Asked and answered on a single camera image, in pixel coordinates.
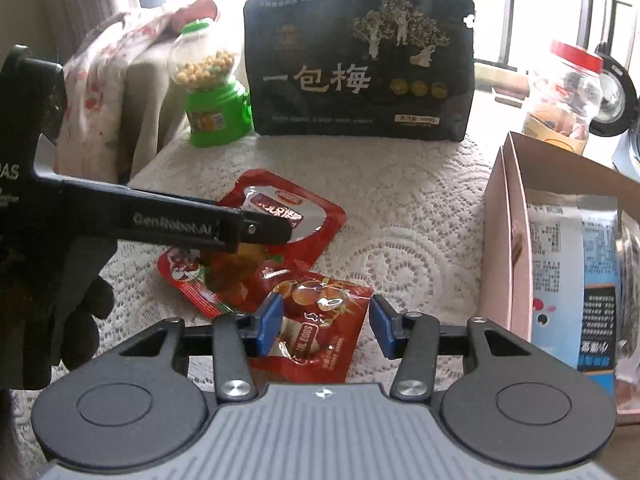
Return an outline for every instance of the jar with red lid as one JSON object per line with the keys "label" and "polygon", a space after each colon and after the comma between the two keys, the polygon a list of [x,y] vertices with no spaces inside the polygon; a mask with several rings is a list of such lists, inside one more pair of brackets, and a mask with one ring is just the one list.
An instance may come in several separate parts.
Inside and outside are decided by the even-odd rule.
{"label": "jar with red lid", "polygon": [[581,155],[600,110],[601,70],[599,56],[554,40],[545,62],[529,76],[522,133]]}

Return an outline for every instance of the green lid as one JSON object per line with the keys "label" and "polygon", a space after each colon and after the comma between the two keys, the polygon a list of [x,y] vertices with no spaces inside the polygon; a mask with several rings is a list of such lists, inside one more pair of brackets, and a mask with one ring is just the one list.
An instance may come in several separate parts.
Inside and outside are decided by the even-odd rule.
{"label": "green lid", "polygon": [[187,23],[181,31],[181,34],[189,34],[190,32],[195,32],[196,30],[202,30],[203,28],[209,27],[212,23],[212,19],[206,18],[204,20],[196,20],[195,22]]}

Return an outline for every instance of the red lid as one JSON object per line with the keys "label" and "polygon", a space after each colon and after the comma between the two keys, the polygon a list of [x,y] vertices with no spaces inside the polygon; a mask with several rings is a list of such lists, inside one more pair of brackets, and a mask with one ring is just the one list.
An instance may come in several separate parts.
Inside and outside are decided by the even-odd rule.
{"label": "red lid", "polygon": [[550,50],[552,54],[556,54],[556,56],[567,60],[569,63],[591,70],[596,74],[599,74],[600,70],[602,70],[602,58],[587,52],[579,46],[567,45],[561,41],[553,40]]}

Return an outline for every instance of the white lace tablecloth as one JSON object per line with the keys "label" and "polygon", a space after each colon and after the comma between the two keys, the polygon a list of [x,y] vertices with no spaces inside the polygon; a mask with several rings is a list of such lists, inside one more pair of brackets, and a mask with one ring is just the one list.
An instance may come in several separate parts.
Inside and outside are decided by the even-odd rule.
{"label": "white lace tablecloth", "polygon": [[[498,143],[506,129],[496,132]],[[472,135],[461,144],[369,137],[247,136],[228,146],[197,149],[175,139],[131,185],[219,199],[251,168],[266,168],[342,206],[347,223],[314,270],[372,286],[398,310],[420,310],[441,322],[473,315],[482,260],[482,194],[495,158]],[[121,242],[102,275],[116,307],[101,322],[100,351],[169,316],[204,323],[195,307],[156,270],[162,248]],[[460,361],[441,358],[437,381],[446,387]],[[349,381],[388,388],[398,362],[383,358],[368,320],[358,340]],[[55,376],[64,373],[62,366]],[[210,359],[193,358],[190,375],[212,387]],[[37,392],[13,392],[13,425],[0,449],[0,478],[30,478],[44,463],[30,426]]]}

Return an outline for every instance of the cardboard box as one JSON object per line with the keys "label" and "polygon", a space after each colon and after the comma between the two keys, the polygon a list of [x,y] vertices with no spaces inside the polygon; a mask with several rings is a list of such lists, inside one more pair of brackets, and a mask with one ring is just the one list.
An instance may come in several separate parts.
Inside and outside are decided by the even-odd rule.
{"label": "cardboard box", "polygon": [[[640,184],[580,155],[521,134],[508,134],[487,183],[484,257],[478,314],[531,339],[532,254],[524,189],[614,196],[640,221]],[[637,407],[619,423],[640,422]]]}

